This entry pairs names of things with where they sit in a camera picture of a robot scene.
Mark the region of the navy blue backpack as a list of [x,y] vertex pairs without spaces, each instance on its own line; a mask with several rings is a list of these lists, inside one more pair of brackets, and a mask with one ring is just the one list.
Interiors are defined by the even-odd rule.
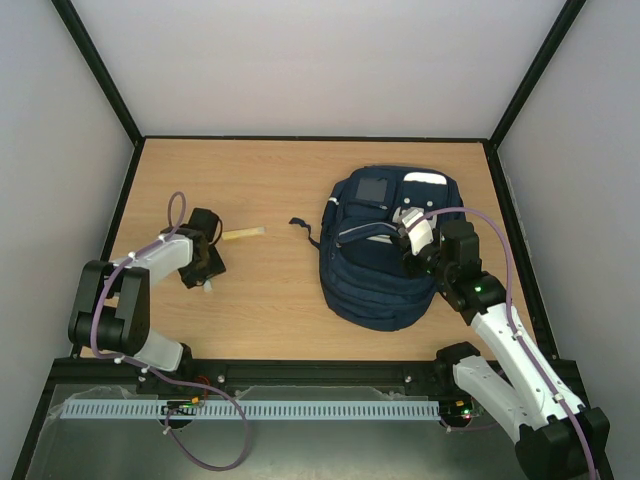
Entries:
[[432,226],[462,217],[457,182],[437,170],[374,165],[336,183],[312,245],[330,310],[376,331],[407,328],[428,310],[437,292],[427,274],[409,276],[394,244],[400,216],[410,208],[441,210]]

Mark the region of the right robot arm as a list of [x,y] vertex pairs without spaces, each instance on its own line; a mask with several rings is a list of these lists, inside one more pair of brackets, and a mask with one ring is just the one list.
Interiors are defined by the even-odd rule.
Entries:
[[599,476],[610,423],[559,377],[522,325],[510,282],[484,271],[479,237],[466,220],[440,229],[420,212],[399,223],[405,265],[432,276],[442,297],[484,341],[502,368],[492,372],[470,345],[447,347],[436,379],[445,390],[469,393],[514,444],[529,479]]

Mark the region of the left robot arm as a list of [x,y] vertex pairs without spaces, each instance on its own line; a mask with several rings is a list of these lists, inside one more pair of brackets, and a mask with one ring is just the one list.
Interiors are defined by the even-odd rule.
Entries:
[[174,272],[188,289],[209,287],[226,271],[217,250],[222,231],[216,213],[196,208],[187,222],[169,225],[140,251],[85,264],[68,325],[71,343],[116,363],[131,359],[141,374],[194,380],[190,347],[151,327],[151,289]]

